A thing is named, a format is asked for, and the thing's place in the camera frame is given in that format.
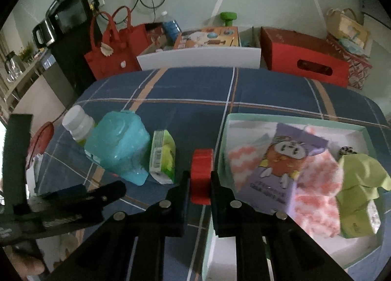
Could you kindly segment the person's left hand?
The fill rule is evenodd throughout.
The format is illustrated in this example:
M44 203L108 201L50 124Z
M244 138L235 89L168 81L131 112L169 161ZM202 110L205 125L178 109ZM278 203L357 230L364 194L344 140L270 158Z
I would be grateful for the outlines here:
M12 246L6 246L3 250L22 280L30 280L30 277L39 276L45 271L43 261L31 257L29 253Z

